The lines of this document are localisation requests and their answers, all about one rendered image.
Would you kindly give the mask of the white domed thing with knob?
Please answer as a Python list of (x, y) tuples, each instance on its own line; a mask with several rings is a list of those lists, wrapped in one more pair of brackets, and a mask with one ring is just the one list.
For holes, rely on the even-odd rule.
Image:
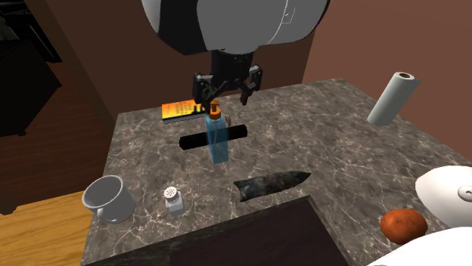
[(472, 167), (446, 165), (415, 182), (423, 205), (448, 227), (472, 227)]

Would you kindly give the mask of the white mug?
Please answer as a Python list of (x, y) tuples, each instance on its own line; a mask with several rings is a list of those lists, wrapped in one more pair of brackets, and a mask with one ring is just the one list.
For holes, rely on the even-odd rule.
[(136, 207), (123, 179), (116, 175), (106, 175), (93, 181), (82, 195), (82, 204), (105, 224), (124, 222)]

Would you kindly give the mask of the black cabinet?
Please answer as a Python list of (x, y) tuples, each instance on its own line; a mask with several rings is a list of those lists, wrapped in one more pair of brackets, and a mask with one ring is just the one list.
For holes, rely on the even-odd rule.
[(25, 0), (0, 0), (0, 137), (24, 136), (60, 81), (48, 66), (61, 58)]

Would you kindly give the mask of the orange yellow book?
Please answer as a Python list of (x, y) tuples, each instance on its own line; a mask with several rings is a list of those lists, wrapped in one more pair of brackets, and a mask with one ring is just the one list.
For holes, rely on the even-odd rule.
[(163, 123), (179, 122), (196, 119), (207, 115), (204, 106), (196, 104), (194, 100), (179, 101), (162, 105)]

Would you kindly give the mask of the white paper towel roll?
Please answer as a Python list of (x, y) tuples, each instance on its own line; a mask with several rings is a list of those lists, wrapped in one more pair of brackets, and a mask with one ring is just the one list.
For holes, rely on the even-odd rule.
[(421, 79), (412, 74), (394, 73), (368, 115), (368, 122), (376, 126), (389, 125), (420, 83)]

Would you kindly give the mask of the white salt shaker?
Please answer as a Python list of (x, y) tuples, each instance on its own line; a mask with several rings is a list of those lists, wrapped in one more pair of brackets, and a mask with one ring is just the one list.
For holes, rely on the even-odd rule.
[(166, 188), (163, 195), (166, 201), (166, 208), (171, 216), (179, 216), (185, 213), (184, 199), (176, 187)]

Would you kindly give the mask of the red-brown round fruit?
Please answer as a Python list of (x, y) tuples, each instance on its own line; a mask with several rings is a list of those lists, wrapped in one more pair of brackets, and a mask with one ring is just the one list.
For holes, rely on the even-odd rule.
[(424, 216), (414, 209), (396, 209), (382, 217), (380, 229), (390, 242), (404, 245), (424, 236), (428, 226)]

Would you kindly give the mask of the dark mottled pointed object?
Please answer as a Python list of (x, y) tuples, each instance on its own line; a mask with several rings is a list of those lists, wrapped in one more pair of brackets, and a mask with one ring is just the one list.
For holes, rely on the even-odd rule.
[(246, 202), (257, 197), (288, 190), (302, 184), (310, 175), (310, 172), (303, 171), (275, 172), (234, 181), (234, 185), (239, 190), (240, 201)]

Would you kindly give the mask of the black cylinder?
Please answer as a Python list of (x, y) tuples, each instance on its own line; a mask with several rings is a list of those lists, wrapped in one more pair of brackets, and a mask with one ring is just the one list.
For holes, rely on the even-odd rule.
[[(238, 138), (245, 138), (248, 134), (248, 131), (245, 125), (234, 125), (228, 127), (226, 129), (226, 133), (226, 138), (218, 138), (216, 142), (219, 143), (222, 141), (232, 141)], [(213, 143), (214, 140), (210, 141), (206, 132), (186, 135), (179, 138), (179, 146), (182, 150), (190, 150), (197, 147), (204, 147)]]

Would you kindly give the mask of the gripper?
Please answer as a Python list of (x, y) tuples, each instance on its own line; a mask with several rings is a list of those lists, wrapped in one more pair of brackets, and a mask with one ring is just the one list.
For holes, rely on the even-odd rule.
[(228, 82), (237, 81), (242, 90), (240, 101), (243, 106), (253, 92), (260, 90), (263, 71), (259, 65), (251, 66), (253, 52), (246, 54), (229, 54), (224, 51), (212, 51), (211, 75), (195, 73), (193, 77), (192, 96), (196, 104), (210, 111), (212, 100), (228, 88)]

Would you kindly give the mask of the blue bottle with orange pump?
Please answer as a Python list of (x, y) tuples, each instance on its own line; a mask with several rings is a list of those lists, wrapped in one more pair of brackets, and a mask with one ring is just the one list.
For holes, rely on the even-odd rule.
[(225, 117), (219, 108), (219, 102), (210, 103), (210, 114), (205, 118), (206, 136), (214, 164), (228, 161), (228, 133)]

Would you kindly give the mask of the white rounded thing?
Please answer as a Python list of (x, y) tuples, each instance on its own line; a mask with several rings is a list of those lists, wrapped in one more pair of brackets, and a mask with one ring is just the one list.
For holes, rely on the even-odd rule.
[(367, 266), (472, 266), (472, 227), (419, 237)]

